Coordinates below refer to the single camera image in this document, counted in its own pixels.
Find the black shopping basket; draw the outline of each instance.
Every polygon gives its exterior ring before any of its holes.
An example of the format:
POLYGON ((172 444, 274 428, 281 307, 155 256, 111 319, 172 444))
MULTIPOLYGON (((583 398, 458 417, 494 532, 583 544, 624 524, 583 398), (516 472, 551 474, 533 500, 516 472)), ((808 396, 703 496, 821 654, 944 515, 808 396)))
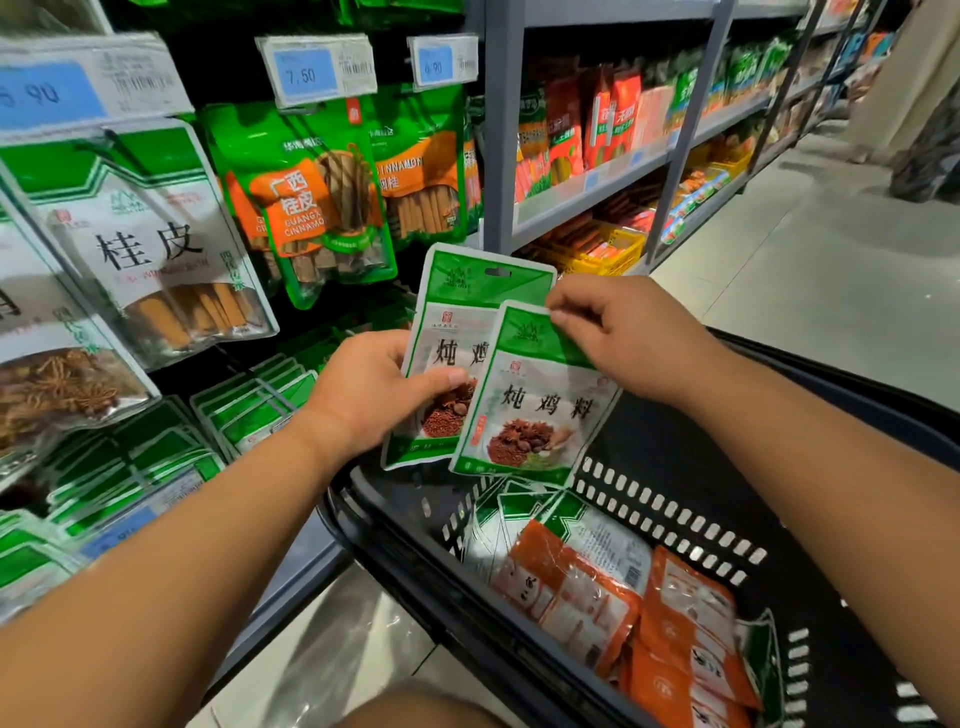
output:
MULTIPOLYGON (((714 332, 736 350, 955 470, 960 416, 929 401, 714 332)), ((357 561, 529 726, 655 728, 460 563, 481 481, 447 463, 344 469, 321 515, 357 561)), ((804 550, 706 433, 675 409, 624 396, 588 450, 576 491, 651 546, 728 584, 740 615, 777 623, 783 728, 929 725, 932 712, 804 550)), ((864 565, 865 569, 882 565, 864 565)))

